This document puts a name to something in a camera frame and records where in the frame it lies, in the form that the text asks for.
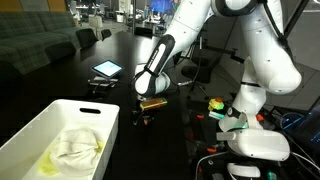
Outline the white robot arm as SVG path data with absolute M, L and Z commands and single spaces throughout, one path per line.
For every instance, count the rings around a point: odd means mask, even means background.
M 246 52 L 241 86 L 219 128 L 262 130 L 256 115 L 268 93 L 288 94 L 300 85 L 302 76 L 283 38 L 281 0 L 182 0 L 165 34 L 138 73 L 135 90 L 151 97 L 166 90 L 170 80 L 164 73 L 169 59 L 193 43 L 211 17 L 239 20 L 232 43 Z

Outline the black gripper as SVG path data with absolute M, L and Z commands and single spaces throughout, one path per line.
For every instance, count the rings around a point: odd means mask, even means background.
M 152 122 L 154 120 L 154 112 L 153 111 L 142 111 L 142 110 L 132 112 L 132 123 L 134 125 L 137 125 L 139 121 L 143 122 L 144 118 L 149 118 Z

